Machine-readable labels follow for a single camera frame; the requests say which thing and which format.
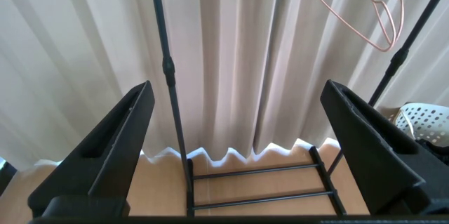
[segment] black object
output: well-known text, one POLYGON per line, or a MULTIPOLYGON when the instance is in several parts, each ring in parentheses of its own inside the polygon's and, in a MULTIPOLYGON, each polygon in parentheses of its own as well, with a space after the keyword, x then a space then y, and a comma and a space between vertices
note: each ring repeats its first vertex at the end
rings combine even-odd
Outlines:
POLYGON ((177 96, 176 96, 176 88, 175 88, 175 65, 173 64, 173 60, 170 56, 170 51, 168 48, 168 37, 167 37, 167 30, 165 25, 165 20, 163 16, 163 5, 162 0, 153 0, 154 3, 154 9, 156 11, 156 20, 159 28, 159 38, 161 39, 161 46, 162 46, 162 53, 163 53, 163 72, 166 75, 166 81, 168 90, 170 91, 170 101, 171 101, 171 107, 173 110, 173 117, 175 118, 175 127, 176 127, 176 133, 177 133, 177 141, 180 146, 180 153, 181 153, 181 160, 182 160, 182 166, 184 167, 185 171, 185 180, 187 184, 187 216, 193 217, 194 211, 196 209, 208 209, 208 208, 215 208, 215 207, 223 207, 223 206, 235 206, 235 205, 242 205, 242 204, 253 204, 253 203, 260 203, 260 202, 268 202, 268 201, 274 201, 274 200, 282 200, 282 199, 292 199, 297 197, 312 197, 312 196, 318 196, 322 195, 323 193, 330 194, 330 200, 333 203, 334 210, 337 214, 342 215, 346 214, 346 211, 343 208, 343 205, 338 198, 337 190, 333 189, 332 182, 330 181, 329 175, 326 173, 324 174, 322 171, 325 171, 324 163, 319 158, 319 154, 316 151, 316 149, 313 147, 311 149, 316 152, 315 156, 315 163, 301 166, 297 165, 295 167, 287 166, 287 167, 279 167, 275 169, 262 169, 262 170, 254 170, 254 171, 240 171, 240 172, 230 172, 230 173, 221 173, 221 174, 213 174, 213 175, 204 175, 204 176, 195 176, 193 174, 193 161, 187 160, 187 155, 185 151, 185 144, 184 144, 184 136, 182 134, 182 125, 181 125, 181 117, 179 113, 179 107, 177 103, 177 96), (251 200, 242 200, 239 202, 223 202, 218 204, 207 204, 207 205, 195 205, 194 200, 194 180, 196 179, 202 179, 202 178, 218 178, 218 177, 225 177, 225 176, 239 176, 239 175, 246 175, 250 173, 260 173, 260 172, 270 172, 270 171, 280 171, 280 170, 288 170, 288 169, 299 169, 299 168, 306 168, 306 167, 316 167, 319 170, 321 180, 323 181, 323 184, 325 185, 325 188, 327 189, 326 192, 317 192, 317 193, 305 193, 305 194, 295 194, 295 195, 284 195, 279 197, 266 197, 261 199, 251 199, 251 200))
POLYGON ((17 170, 10 163, 4 163, 3 167, 0 169, 0 196, 3 194, 16 172, 17 170))
POLYGON ((449 167, 345 86, 321 103, 372 214, 449 213, 449 167))
MULTIPOLYGON (((393 55, 393 58, 390 61, 390 65, 388 66, 387 71, 385 71, 385 75, 383 76, 382 80, 380 81, 379 85, 377 86, 373 95, 371 96, 370 102, 368 102, 370 106, 374 107, 377 100, 384 92, 384 89, 388 86, 388 83, 390 82, 391 78, 393 78, 393 76, 398 71, 399 67, 406 61, 410 47, 413 45, 413 42, 416 40, 418 34, 420 34, 421 29, 424 27, 424 25, 426 24, 430 15, 434 12, 439 2, 440 0, 429 1, 426 8, 422 12, 420 18, 413 27, 412 31, 408 35, 406 42, 404 42, 402 47, 393 55)), ((331 174, 334 171, 335 167, 338 165, 342 157, 343 154, 342 151, 340 150, 337 157, 330 166, 329 174, 331 174)))
POLYGON ((132 88, 29 196, 33 218, 127 216, 153 107, 149 81, 132 88))

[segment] perforated plastic basket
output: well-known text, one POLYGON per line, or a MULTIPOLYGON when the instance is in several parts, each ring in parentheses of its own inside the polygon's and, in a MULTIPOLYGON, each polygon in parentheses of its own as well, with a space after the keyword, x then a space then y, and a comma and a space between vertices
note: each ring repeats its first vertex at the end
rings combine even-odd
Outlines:
POLYGON ((400 108, 392 121, 413 139, 449 146, 449 107, 409 103, 400 108))

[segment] beige curtain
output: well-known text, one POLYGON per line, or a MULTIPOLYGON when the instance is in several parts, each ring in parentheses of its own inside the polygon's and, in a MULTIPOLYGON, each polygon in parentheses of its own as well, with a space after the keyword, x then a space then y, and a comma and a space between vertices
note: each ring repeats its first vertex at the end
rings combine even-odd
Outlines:
MULTIPOLYGON (((369 0, 326 0, 381 41, 369 0)), ((385 0, 393 15, 398 3, 385 0)), ((327 79, 366 100, 429 0, 406 0, 403 35, 381 53, 319 0, 163 0, 187 151, 221 159, 332 135, 319 96, 327 79)), ((449 105, 442 0, 380 98, 449 105)), ((0 0, 0 156, 19 169, 63 159, 132 86, 149 79, 156 107, 143 147, 177 140, 152 0, 0 0)))

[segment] horizontal rack bar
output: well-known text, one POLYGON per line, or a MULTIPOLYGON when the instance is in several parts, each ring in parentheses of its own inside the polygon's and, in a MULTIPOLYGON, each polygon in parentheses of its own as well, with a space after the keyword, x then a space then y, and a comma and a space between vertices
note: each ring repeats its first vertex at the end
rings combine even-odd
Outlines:
POLYGON ((313 196, 321 196, 321 195, 331 195, 333 192, 331 191, 325 191, 325 192, 308 192, 308 193, 300 193, 295 195, 286 195, 286 196, 278 196, 278 197, 265 197, 260 199, 247 199, 247 200, 240 200, 235 202, 223 202, 223 203, 215 203, 215 204, 203 204, 194 206, 194 210, 200 210, 200 209, 211 209, 211 208, 217 208, 217 207, 225 207, 225 206, 238 206, 242 204, 255 204, 255 203, 263 203, 263 202, 272 202, 276 200, 283 200, 283 199, 298 199, 303 197, 313 197, 313 196))
POLYGON ((319 164, 301 164, 301 165, 284 166, 284 167, 278 167, 278 168, 267 168, 267 169, 255 169, 255 170, 249 170, 249 171, 234 171, 234 172, 227 172, 227 173, 216 173, 216 174, 194 176, 193 179, 198 180, 198 179, 207 179, 207 178, 222 178, 222 177, 226 177, 226 176, 239 176, 239 175, 264 173, 264 172, 271 172, 271 171, 287 171, 287 170, 291 170, 291 169, 313 168, 313 167, 317 167, 318 165, 319 164))

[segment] curtain fold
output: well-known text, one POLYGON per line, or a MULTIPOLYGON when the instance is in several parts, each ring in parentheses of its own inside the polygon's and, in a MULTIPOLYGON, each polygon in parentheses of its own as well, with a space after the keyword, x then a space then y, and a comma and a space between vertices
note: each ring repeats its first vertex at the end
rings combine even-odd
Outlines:
MULTIPOLYGON (((398 22, 398 1, 384 1, 398 22)), ((217 160, 229 147, 248 156, 297 138, 319 146, 333 134, 319 101, 326 80, 369 99, 428 1, 405 0, 401 38, 382 53, 319 0, 163 0, 187 151, 217 160)), ((385 45, 369 0, 326 2, 385 45)), ((379 111, 449 106, 448 6, 441 0, 379 111)), ((146 79, 156 106, 143 150, 177 150, 161 65, 152 0, 0 0, 0 156, 18 169, 63 159, 146 79)))

